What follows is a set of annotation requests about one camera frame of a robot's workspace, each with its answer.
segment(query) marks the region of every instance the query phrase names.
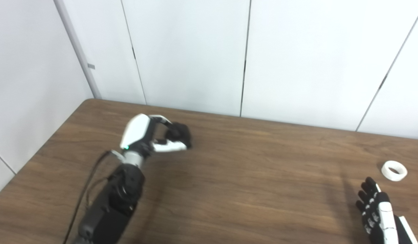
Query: black cable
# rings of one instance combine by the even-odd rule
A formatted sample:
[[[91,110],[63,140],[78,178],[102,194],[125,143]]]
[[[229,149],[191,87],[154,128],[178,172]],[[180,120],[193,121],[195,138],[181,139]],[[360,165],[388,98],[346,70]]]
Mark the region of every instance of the black cable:
[[[108,179],[108,177],[98,179],[97,181],[93,182],[93,184],[91,184],[91,186],[88,188],[87,194],[85,195],[85,210],[88,210],[88,208],[89,208],[90,193],[92,192],[93,188],[95,188],[98,184],[102,183],[103,181],[105,181],[107,179]]]
[[[79,195],[79,198],[78,198],[77,204],[76,204],[76,206],[75,206],[74,214],[73,214],[72,219],[71,219],[71,222],[70,222],[70,224],[69,224],[68,231],[67,231],[67,233],[66,233],[66,235],[65,235],[65,239],[64,239],[64,241],[63,241],[63,244],[66,244],[66,242],[68,241],[69,234],[71,233],[73,223],[75,222],[75,218],[76,218],[76,215],[77,215],[77,213],[78,213],[79,206],[81,205],[82,198],[84,197],[84,193],[85,193],[85,191],[87,190],[87,187],[88,187],[88,185],[90,184],[91,179],[93,178],[93,176],[94,176],[94,174],[95,174],[95,172],[96,172],[97,168],[98,168],[98,167],[99,167],[99,165],[101,164],[101,162],[102,162],[102,161],[104,161],[104,159],[105,159],[108,155],[110,155],[110,153],[111,153],[111,151],[106,151],[106,152],[104,152],[104,153],[102,154],[102,156],[100,156],[100,157],[99,157],[99,159],[95,162],[95,164],[93,165],[93,168],[91,168],[91,170],[90,170],[90,174],[89,174],[89,176],[88,176],[88,178],[87,178],[87,181],[85,182],[85,185],[84,185],[84,187],[83,187],[83,189],[82,189],[82,191],[81,191],[81,193],[80,193],[80,195]]]

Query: robotic hand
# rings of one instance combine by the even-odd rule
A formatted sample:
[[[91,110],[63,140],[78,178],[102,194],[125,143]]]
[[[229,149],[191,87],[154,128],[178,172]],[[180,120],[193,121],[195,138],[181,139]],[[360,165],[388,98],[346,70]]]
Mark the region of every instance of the robotic hand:
[[[153,139],[157,124],[168,131],[164,139]],[[121,237],[143,192],[140,170],[152,152],[191,148],[186,125],[170,122],[164,116],[139,114],[128,122],[120,143],[122,164],[107,178],[108,182],[88,208],[78,228],[74,244],[115,244]]]
[[[406,219],[393,215],[387,193],[367,177],[358,192],[362,201],[356,201],[361,211],[362,224],[372,244],[418,244]]]

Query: masking tape roll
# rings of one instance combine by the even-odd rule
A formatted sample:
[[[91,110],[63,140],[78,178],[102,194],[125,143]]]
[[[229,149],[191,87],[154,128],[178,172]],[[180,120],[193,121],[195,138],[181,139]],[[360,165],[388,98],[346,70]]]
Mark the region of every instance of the masking tape roll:
[[[390,181],[399,182],[407,175],[407,169],[403,166],[403,164],[397,161],[387,161],[385,162],[384,166],[382,166],[381,170],[382,174],[389,179]]]

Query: wood grain surface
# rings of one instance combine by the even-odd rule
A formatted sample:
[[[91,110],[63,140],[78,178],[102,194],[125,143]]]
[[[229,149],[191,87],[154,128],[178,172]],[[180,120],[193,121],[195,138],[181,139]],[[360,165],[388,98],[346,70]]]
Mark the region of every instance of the wood grain surface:
[[[187,124],[193,148],[148,159],[120,243],[365,244],[354,204],[367,176],[418,239],[418,140],[90,99],[0,193],[0,244],[62,243],[90,168],[119,149],[138,113]],[[387,160],[402,162],[407,177],[385,179]],[[117,164],[108,159],[94,180]]]

